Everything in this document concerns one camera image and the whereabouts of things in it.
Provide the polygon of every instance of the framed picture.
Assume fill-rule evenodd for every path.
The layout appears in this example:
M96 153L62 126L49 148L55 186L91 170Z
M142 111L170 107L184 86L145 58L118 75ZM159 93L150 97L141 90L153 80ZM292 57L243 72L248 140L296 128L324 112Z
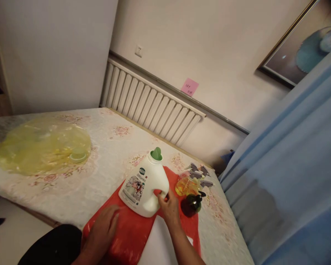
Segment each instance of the framed picture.
M313 0L258 67L294 88L331 51L331 3Z

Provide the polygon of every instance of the floral bedspread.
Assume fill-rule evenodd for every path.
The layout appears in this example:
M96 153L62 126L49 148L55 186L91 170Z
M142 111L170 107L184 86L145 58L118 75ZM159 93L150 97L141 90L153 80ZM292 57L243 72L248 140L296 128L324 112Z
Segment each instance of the floral bedspread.
M22 176L0 168L0 196L80 229L150 150L159 146L163 165L181 173L190 162L182 152L106 108L0 117L0 141L14 127L53 116L85 128L92 140L88 161L64 174ZM202 257L206 264L254 264L213 171L199 213Z

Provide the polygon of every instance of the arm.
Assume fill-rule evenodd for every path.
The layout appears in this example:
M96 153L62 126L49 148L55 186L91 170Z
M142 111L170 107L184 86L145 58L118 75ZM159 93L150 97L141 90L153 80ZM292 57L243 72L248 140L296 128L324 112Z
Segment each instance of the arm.
M168 201L166 202L159 194L158 202L164 213L164 220L172 238L175 255L179 265L206 265L189 242L184 230L181 227L179 218L179 203L174 193L169 190Z
M113 240L119 214L114 218L113 215L118 209L118 206L112 205L100 213L80 255L72 265L97 265L100 262Z

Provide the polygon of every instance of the radiator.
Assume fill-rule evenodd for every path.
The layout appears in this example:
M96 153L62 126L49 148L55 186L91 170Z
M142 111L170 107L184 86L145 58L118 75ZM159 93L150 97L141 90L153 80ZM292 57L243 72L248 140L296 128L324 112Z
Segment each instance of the radiator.
M101 107L112 108L171 143L181 146L206 115L109 58Z

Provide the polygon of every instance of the yellow plastic bag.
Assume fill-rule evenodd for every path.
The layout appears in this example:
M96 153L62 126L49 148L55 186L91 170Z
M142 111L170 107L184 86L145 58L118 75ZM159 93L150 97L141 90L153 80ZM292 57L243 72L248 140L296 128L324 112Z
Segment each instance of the yellow plastic bag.
M85 163L91 139L86 130L54 118L28 121L0 143L0 166L31 176L65 173L72 163Z

